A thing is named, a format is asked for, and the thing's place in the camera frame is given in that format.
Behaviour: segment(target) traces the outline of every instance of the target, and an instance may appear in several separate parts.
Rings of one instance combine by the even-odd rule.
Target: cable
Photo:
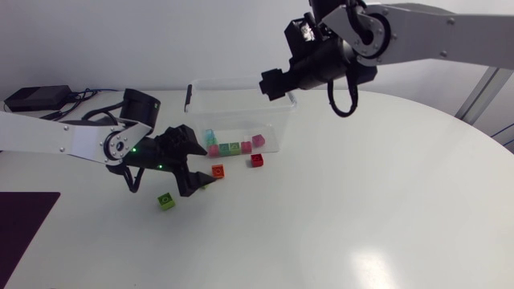
[[[79,107],[79,105],[81,105],[84,101],[90,100],[93,96],[96,96],[99,92],[117,92],[117,90],[110,89],[110,88],[97,88],[97,89],[86,88],[82,92],[72,92],[68,96],[68,97],[72,98],[71,100],[68,101],[69,103],[73,103],[73,106],[71,106],[71,108],[69,108],[67,111],[64,111],[64,112],[61,112],[61,111],[53,112],[46,116],[42,116],[41,118],[43,118],[45,120],[53,120],[53,121],[61,120],[65,116],[67,116],[68,114],[70,114],[71,112],[76,110]],[[115,123],[117,124],[116,118],[114,118],[114,116],[110,115],[109,118],[114,119]]]
[[[370,44],[373,41],[373,32],[367,30],[358,18],[357,7],[366,8],[367,5],[363,0],[346,0],[346,14],[352,29],[359,35],[364,44]]]
[[[350,98],[352,100],[352,105],[350,106],[350,110],[348,112],[342,112],[336,104],[336,101],[334,100],[334,82],[333,80],[330,80],[327,83],[327,93],[328,93],[328,102],[330,103],[330,106],[332,107],[332,110],[339,116],[339,117],[348,117],[351,116],[355,110],[357,109],[357,104],[359,102],[359,91],[357,89],[357,79],[355,78],[355,75],[351,72],[352,68],[349,67],[346,74],[346,80],[348,81],[348,90],[350,93]]]
[[[500,130],[499,132],[497,132],[497,133],[493,134],[491,137],[495,137],[495,136],[497,136],[497,135],[501,134],[502,132],[504,132],[504,131],[508,130],[509,128],[513,127],[513,126],[514,126],[514,124],[511,124],[511,125],[507,126],[506,128],[504,128],[504,129]]]
[[[509,144],[511,144],[511,143],[513,143],[513,142],[514,142],[514,140],[510,140],[510,141],[506,142],[506,143],[504,144],[504,146],[508,146]]]
[[[128,189],[131,192],[137,193],[137,191],[139,190],[139,185],[141,184],[141,178],[143,177],[144,172],[145,168],[139,168],[136,177],[134,177],[133,179],[129,167],[125,166],[123,168],[123,178],[125,179],[125,182],[128,185]]]
[[[122,101],[118,104],[107,106],[105,108],[91,110],[90,112],[88,112],[84,116],[82,116],[82,120],[89,120],[90,118],[92,118],[93,116],[96,116],[97,114],[106,113],[106,112],[110,112],[111,110],[121,108],[124,104],[125,104],[125,101]]]

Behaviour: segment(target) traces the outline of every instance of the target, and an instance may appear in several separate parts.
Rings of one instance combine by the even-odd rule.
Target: toy block
[[[225,177],[225,169],[223,165],[213,165],[212,166],[212,176],[215,178],[224,178]]]
[[[209,157],[219,157],[219,147],[217,144],[211,145],[208,149]]]
[[[168,210],[175,207],[175,201],[171,198],[169,193],[165,193],[162,196],[158,197],[159,205],[161,205],[161,209]]]
[[[214,131],[212,129],[207,129],[206,130],[206,140],[213,139],[213,138],[216,138],[216,136],[214,135]]]
[[[211,145],[217,145],[217,144],[218,144],[218,140],[216,140],[215,137],[207,139],[207,148],[210,147]]]
[[[251,166],[252,167],[256,168],[256,167],[260,167],[263,165],[264,165],[263,155],[261,155],[261,154],[251,155]]]
[[[230,156],[230,145],[229,144],[219,144],[219,155],[222,157]]]
[[[256,148],[260,148],[260,147],[262,147],[266,143],[266,140],[264,140],[264,136],[263,135],[257,135],[257,136],[253,136],[251,138],[251,142],[254,143],[254,146]]]
[[[239,143],[230,143],[230,154],[232,156],[241,154],[241,147]]]
[[[241,142],[241,152],[242,153],[251,153],[251,142],[250,141],[242,141]]]

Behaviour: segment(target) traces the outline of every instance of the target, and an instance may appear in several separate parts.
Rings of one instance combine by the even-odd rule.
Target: white table
[[[185,92],[149,94],[156,132],[188,123]],[[279,153],[258,169],[191,157],[194,171],[222,162],[226,178],[189,198],[169,173],[147,171],[132,194],[102,165],[0,154],[1,190],[62,193],[7,288],[514,287],[509,151],[409,100],[361,92],[340,119],[326,92],[297,95]],[[166,192],[177,206],[162,212]]]

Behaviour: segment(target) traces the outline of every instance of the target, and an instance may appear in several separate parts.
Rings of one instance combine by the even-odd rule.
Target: black mat
[[[0,193],[0,288],[6,286],[59,196],[60,193]]]

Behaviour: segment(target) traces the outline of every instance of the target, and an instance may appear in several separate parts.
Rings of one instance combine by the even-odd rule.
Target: cyan block
[[[207,129],[206,130],[206,140],[209,140],[212,138],[216,138],[216,136],[214,135],[214,131],[212,129]]]

